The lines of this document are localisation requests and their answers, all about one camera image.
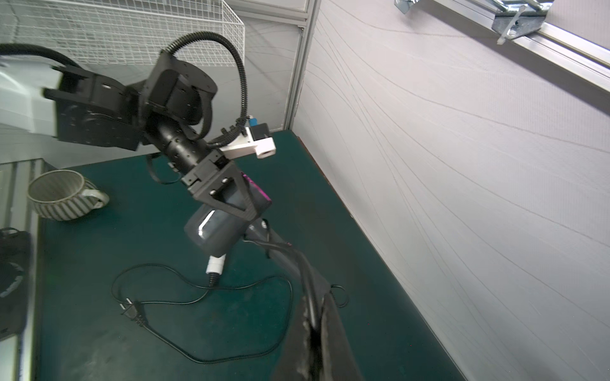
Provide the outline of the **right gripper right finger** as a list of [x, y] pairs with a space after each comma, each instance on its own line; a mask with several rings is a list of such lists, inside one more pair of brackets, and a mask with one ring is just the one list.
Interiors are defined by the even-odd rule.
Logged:
[[363, 380], [362, 372], [352, 353], [346, 330], [331, 293], [322, 302], [320, 326], [322, 370], [321, 380]]

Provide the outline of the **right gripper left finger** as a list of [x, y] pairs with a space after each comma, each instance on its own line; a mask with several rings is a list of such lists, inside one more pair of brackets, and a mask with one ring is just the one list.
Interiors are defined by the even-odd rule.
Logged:
[[319, 362], [314, 354], [312, 328], [305, 298], [295, 308], [294, 318], [284, 340], [281, 356], [271, 380], [318, 380]]

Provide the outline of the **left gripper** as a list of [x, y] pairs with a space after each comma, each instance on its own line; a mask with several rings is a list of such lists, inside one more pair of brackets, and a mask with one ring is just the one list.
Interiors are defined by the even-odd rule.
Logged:
[[241, 170], [219, 149], [212, 150], [181, 181], [198, 202], [245, 221], [257, 217], [254, 198]]

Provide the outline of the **black hair dryer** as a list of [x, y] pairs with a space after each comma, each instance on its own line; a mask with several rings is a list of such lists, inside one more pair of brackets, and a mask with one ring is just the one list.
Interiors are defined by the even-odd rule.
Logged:
[[[257, 211], [266, 211], [271, 206], [271, 199], [246, 174], [243, 174], [243, 177], [254, 198]], [[247, 222], [203, 204], [188, 220], [184, 231], [204, 254], [215, 257], [228, 254], [244, 236], [246, 239], [271, 241], [273, 244], [288, 244], [279, 234], [271, 230], [269, 222], [266, 222], [266, 228], [263, 225], [262, 217]], [[294, 256], [270, 249], [268, 257], [295, 279], [301, 281], [300, 270]], [[325, 293], [330, 291], [330, 283], [314, 268], [311, 270], [311, 274], [316, 295], [322, 298]]]

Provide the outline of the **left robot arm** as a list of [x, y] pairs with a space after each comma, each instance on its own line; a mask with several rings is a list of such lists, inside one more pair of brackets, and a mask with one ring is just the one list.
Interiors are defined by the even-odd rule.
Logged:
[[[217, 85], [180, 60], [182, 48], [215, 42], [232, 56], [241, 88], [240, 114], [220, 137], [208, 140]], [[3, 44], [1, 121], [58, 141], [134, 151], [156, 147], [192, 198], [250, 222], [260, 216], [249, 181], [222, 152], [246, 131], [248, 89], [238, 49], [209, 31], [186, 34], [164, 47], [149, 77], [124, 85], [87, 71], [67, 56], [35, 44]]]

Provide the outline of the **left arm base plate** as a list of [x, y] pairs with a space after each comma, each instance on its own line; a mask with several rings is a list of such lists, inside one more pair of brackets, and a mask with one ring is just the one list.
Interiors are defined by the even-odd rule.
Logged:
[[31, 236], [1, 228], [1, 340], [21, 333], [28, 310]]

